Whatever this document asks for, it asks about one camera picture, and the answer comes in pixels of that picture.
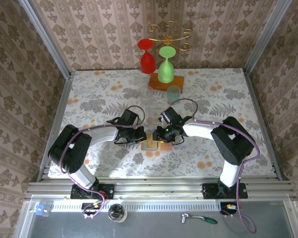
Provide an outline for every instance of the gray surface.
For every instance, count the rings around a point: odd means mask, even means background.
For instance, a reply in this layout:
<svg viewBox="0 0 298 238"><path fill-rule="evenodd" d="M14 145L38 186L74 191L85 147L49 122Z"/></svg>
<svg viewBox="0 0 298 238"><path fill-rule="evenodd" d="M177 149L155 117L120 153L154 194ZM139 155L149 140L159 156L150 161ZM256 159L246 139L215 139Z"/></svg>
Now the gray surface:
<svg viewBox="0 0 298 238"><path fill-rule="evenodd" d="M257 234L249 234L238 217L224 218L218 212L191 212L218 221L211 225L198 219L181 224L180 212L129 212L123 223L109 220L107 213L85 219L80 213L34 216L29 238L291 238L291 227L282 202L243 202L242 210L253 219Z"/></svg>

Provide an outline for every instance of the table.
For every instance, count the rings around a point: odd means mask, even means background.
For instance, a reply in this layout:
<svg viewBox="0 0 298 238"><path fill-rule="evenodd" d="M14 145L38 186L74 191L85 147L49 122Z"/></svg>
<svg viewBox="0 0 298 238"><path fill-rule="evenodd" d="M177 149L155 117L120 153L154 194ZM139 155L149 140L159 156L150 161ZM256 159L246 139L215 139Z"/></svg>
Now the table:
<svg viewBox="0 0 298 238"><path fill-rule="evenodd" d="M222 121L234 116L253 136L261 156L247 164L243 175L275 177L242 69L176 69L175 75L185 77L181 97L199 104L196 119ZM138 89L148 85L149 78L140 70L76 72L61 131L67 124L103 124L120 116L127 106L142 106ZM167 106L166 92L155 90L152 105L145 111L151 118L158 118L158 112ZM185 117L193 113L195 106L182 101L173 108ZM140 110L134 111L142 116ZM151 119L144 126L147 132L156 128ZM97 177L218 177L224 159L212 140L189 137L171 152L145 152L140 144L104 142L89 148L84 163ZM66 175L52 162L49 177L59 179Z"/></svg>

